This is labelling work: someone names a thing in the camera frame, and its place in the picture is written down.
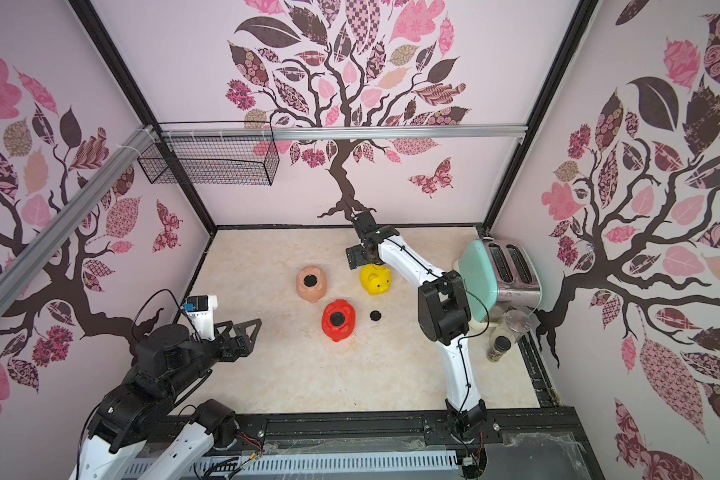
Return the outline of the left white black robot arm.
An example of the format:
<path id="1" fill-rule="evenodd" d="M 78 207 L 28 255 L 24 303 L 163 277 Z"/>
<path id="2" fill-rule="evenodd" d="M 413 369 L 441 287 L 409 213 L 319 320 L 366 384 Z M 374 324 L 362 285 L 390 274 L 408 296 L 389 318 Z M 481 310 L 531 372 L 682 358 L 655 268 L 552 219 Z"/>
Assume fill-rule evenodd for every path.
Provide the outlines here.
<path id="1" fill-rule="evenodd" d="M 208 379 L 219 362 L 249 356 L 259 319 L 213 326 L 214 338 L 194 339 L 184 325 L 156 329 L 136 347 L 136 363 L 92 410 L 81 431 L 73 479 L 121 479 L 173 410 Z M 178 479 L 213 449 L 227 450 L 245 434 L 235 412 L 217 400 L 199 404 L 170 446 L 144 473 Z"/>

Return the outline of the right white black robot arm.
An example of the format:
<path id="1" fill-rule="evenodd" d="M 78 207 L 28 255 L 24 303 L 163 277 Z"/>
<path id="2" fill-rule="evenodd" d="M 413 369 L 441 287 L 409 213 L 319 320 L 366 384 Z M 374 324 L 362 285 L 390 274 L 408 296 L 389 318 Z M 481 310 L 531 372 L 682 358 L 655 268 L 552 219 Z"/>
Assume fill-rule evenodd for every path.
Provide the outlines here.
<path id="1" fill-rule="evenodd" d="M 471 310 L 461 275 L 445 271 L 418 254 L 390 225 L 379 225 L 364 211 L 350 217 L 359 243 L 346 249 L 348 265 L 390 267 L 417 289 L 418 324 L 435 343 L 446 375 L 446 408 L 451 435 L 468 443 L 487 420 L 487 406 L 479 392 L 470 361 Z"/>

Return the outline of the red piggy bank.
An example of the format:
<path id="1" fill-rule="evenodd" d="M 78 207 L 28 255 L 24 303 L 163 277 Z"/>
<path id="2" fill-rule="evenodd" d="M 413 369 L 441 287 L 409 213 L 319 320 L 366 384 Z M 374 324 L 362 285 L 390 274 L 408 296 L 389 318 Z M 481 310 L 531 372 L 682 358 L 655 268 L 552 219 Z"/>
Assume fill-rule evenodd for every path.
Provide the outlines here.
<path id="1" fill-rule="evenodd" d="M 354 307 L 344 299 L 329 303 L 322 315 L 321 328 L 323 333 L 333 342 L 347 339 L 354 331 L 356 312 Z"/>

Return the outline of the yellow piggy bank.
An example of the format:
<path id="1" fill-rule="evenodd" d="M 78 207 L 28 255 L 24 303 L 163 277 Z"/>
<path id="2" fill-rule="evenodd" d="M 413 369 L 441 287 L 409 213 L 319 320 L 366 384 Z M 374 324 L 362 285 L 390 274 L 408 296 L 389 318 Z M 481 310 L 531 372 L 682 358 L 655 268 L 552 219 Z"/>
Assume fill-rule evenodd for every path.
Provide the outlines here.
<path id="1" fill-rule="evenodd" d="M 365 265 L 360 271 L 360 283 L 370 296 L 385 294 L 391 286 L 391 270 L 379 265 Z"/>

